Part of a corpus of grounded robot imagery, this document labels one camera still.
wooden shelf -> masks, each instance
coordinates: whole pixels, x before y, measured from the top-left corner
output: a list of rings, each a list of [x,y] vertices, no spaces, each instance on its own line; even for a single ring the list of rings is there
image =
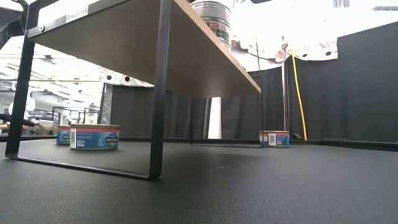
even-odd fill
[[[153,83],[159,0],[101,0],[28,31],[38,44]],[[261,89],[185,0],[172,2],[167,89],[195,98]]]

metal shelf leg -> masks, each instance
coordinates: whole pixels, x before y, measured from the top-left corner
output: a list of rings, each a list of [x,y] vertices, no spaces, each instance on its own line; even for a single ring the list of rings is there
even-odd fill
[[[46,6],[56,0],[41,0],[41,6]],[[14,98],[14,108],[12,110],[12,119],[9,138],[6,146],[6,158],[17,161],[32,162],[49,166],[57,166],[68,169],[96,172],[99,174],[116,175],[143,180],[153,180],[162,173],[163,160],[163,134],[164,134],[164,113],[165,113],[165,95],[167,81],[167,59],[169,56],[169,34],[171,20],[172,0],[161,0],[160,17],[157,37],[157,55],[156,55],[156,74],[154,88],[154,109],[152,117],[152,141],[150,144],[149,173],[147,175],[131,172],[129,170],[116,170],[105,167],[87,166],[81,164],[68,164],[64,162],[47,161],[43,159],[33,159],[18,156],[19,143],[21,141],[22,120],[25,113],[25,104],[27,91],[29,88],[30,73],[32,70],[32,59],[35,43],[25,38],[21,64],[19,67],[18,81]],[[37,26],[39,10],[41,7],[29,7],[27,16],[27,29]]]
[[[261,137],[264,139],[264,89],[262,87],[262,76],[261,73],[259,72],[259,75],[253,76],[252,78],[259,78],[260,79],[260,88],[261,88],[261,95],[260,95],[260,100],[261,100]],[[264,148],[264,143],[260,142],[260,148]]]
[[[190,144],[193,144],[193,102],[194,100],[191,98],[191,116],[190,116],[190,124],[189,124],[189,135],[190,135]]]

tuna can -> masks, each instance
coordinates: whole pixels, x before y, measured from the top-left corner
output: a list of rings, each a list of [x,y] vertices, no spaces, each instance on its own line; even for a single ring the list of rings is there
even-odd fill
[[[269,147],[289,146],[290,134],[288,131],[260,131],[260,143]]]
[[[57,144],[70,144],[70,126],[57,127]]]
[[[115,150],[119,144],[119,125],[71,124],[70,149]]]
[[[231,51],[231,11],[228,6],[217,1],[202,0],[191,3],[191,7]]]

blue tuna can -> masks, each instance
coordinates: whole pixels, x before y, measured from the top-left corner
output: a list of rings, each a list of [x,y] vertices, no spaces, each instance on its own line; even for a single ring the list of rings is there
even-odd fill
[[[260,143],[269,147],[288,147],[290,134],[288,131],[260,131]]]
[[[57,127],[57,144],[70,144],[70,126]]]
[[[70,149],[115,150],[119,145],[119,125],[71,124]]]

black backdrop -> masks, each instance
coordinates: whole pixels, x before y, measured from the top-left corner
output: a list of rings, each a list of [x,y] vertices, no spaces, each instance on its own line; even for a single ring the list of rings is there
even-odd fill
[[[298,60],[308,138],[397,142],[397,38],[398,23],[389,24],[339,38],[338,60]],[[293,80],[291,60],[287,65]],[[302,134],[297,94],[291,93],[293,131]]]
[[[309,139],[398,140],[397,38],[398,23],[389,24],[339,38],[338,60],[296,60]],[[303,136],[291,58],[285,64],[292,131]],[[261,75],[265,127],[283,130],[281,68],[262,71]],[[168,93],[165,137],[188,137],[189,111],[189,99]],[[221,117],[223,138],[257,139],[261,128],[260,96],[223,98]],[[194,115],[196,138],[203,136],[204,119],[205,100],[198,100]],[[111,121],[123,125],[123,136],[149,137],[152,89],[115,86]]]
[[[398,23],[338,39],[338,60],[296,60],[309,139],[398,140]],[[289,78],[292,131],[303,136],[292,60]],[[266,129],[283,128],[280,69],[262,71]],[[258,138],[255,96],[223,98],[224,138]]]
[[[111,124],[121,125],[121,135],[151,137],[153,88],[113,86]],[[203,137],[206,100],[193,101],[193,136]],[[167,92],[164,136],[188,138],[190,131],[189,98]]]
[[[249,73],[258,76],[258,72]],[[282,69],[261,71],[264,100],[264,128],[284,129]],[[256,139],[261,130],[261,96],[234,96],[221,99],[221,131],[223,139]]]

